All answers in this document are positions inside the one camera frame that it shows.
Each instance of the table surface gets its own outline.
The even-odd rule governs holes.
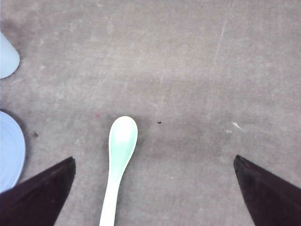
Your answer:
[[[1,80],[21,181],[73,156],[56,226],[97,226],[110,127],[129,115],[115,225],[253,226],[236,154],[301,186],[300,16],[299,0],[1,1],[21,56]]]

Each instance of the white spoon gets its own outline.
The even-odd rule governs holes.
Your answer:
[[[122,116],[114,121],[109,134],[109,175],[99,226],[114,226],[120,181],[137,138],[138,128],[132,118]]]

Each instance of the plate rim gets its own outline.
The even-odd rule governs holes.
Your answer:
[[[19,123],[18,123],[12,116],[10,116],[8,113],[6,113],[6,112],[4,112],[4,111],[2,111],[2,110],[0,110],[0,123],[1,123],[1,115],[2,115],[2,114],[4,114],[6,117],[8,117],[10,120],[12,120],[12,121],[15,123],[16,127],[21,131],[20,135],[22,135],[22,138],[23,138],[23,139],[22,139],[22,143],[24,144],[24,148],[22,148],[22,149],[23,149],[22,152],[24,153],[24,155],[23,155],[23,162],[22,162],[22,166],[20,167],[20,170],[18,171],[18,176],[15,178],[14,183],[13,183],[13,185],[11,186],[11,188],[13,188],[13,187],[16,186],[16,184],[18,183],[18,181],[19,181],[19,179],[20,179],[20,177],[21,177],[21,174],[22,174],[22,172],[23,172],[23,169],[24,169],[25,158],[26,158],[26,141],[25,141],[24,133],[23,133],[23,131],[22,131],[22,129],[21,129]],[[7,191],[7,190],[9,190],[9,189],[11,189],[11,188],[8,188],[8,189],[6,189],[6,190],[2,190],[2,189],[1,189],[1,185],[0,185],[0,193],[3,193],[3,192],[5,192],[5,191]]]

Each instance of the white plate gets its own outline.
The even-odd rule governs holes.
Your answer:
[[[18,123],[0,112],[0,192],[16,185],[25,161],[25,139]]]

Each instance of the cup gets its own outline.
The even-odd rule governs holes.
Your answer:
[[[0,78],[10,76],[18,68],[20,56],[17,50],[2,34],[0,37]]]

